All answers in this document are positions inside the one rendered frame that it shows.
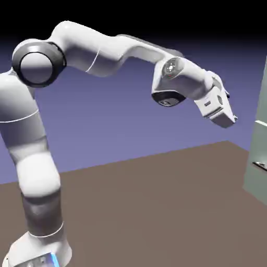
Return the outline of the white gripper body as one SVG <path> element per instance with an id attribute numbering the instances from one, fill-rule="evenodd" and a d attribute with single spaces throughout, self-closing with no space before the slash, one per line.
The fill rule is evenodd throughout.
<path id="1" fill-rule="evenodd" d="M 228 128 L 232 126 L 238 118 L 234 115 L 232 111 L 229 102 L 229 93 L 227 91 L 223 91 L 220 97 L 222 99 L 223 104 L 221 105 L 218 111 L 214 112 L 209 117 L 209 119 L 222 128 Z"/>

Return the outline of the pale green drawer front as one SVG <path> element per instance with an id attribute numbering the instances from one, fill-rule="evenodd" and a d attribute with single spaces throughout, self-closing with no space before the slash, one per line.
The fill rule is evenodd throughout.
<path id="1" fill-rule="evenodd" d="M 267 172 L 253 165 L 252 162 L 267 165 L 267 127 L 257 122 L 254 124 L 243 188 L 267 205 Z"/>
<path id="2" fill-rule="evenodd" d="M 255 122 L 267 127 L 267 57 L 265 60 Z"/>

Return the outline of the pale green cabinet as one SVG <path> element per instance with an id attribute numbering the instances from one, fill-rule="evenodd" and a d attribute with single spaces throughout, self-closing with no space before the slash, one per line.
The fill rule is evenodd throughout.
<path id="1" fill-rule="evenodd" d="M 243 188 L 267 205 L 267 57 Z"/>

